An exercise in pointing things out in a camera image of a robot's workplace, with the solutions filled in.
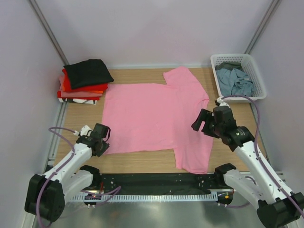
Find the pink t-shirt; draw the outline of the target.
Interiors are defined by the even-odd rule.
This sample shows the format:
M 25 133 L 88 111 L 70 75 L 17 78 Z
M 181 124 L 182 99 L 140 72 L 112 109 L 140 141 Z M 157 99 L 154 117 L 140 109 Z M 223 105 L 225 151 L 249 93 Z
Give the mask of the pink t-shirt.
M 112 84 L 102 124 L 110 128 L 108 154 L 173 149 L 178 169 L 208 171 L 213 139 L 192 129 L 209 96 L 186 67 L 164 73 L 165 84 Z

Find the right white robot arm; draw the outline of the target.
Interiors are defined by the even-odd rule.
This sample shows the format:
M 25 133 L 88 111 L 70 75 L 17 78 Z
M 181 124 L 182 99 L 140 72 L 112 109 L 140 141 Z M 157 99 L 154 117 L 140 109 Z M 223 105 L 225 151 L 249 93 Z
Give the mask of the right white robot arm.
M 213 111 L 201 109 L 192 129 L 219 138 L 249 168 L 255 182 L 242 177 L 230 163 L 215 169 L 214 182 L 219 188 L 232 187 L 255 209 L 266 228 L 280 228 L 302 217 L 304 196 L 294 193 L 273 170 L 245 126 L 238 126 L 228 105 Z

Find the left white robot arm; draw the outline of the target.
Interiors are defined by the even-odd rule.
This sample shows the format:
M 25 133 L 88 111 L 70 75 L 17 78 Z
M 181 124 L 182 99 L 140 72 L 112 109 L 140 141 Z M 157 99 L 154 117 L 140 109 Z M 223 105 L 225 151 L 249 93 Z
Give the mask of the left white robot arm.
M 86 165 L 91 157 L 100 157 L 109 148 L 110 127 L 96 124 L 93 129 L 85 125 L 73 131 L 78 137 L 72 144 L 61 134 L 71 147 L 70 152 L 52 169 L 31 177 L 25 201 L 25 211 L 36 215 L 38 224 L 44 228 L 44 220 L 53 223 L 61 216 L 65 205 L 85 188 L 96 190 L 100 184 L 100 170 Z

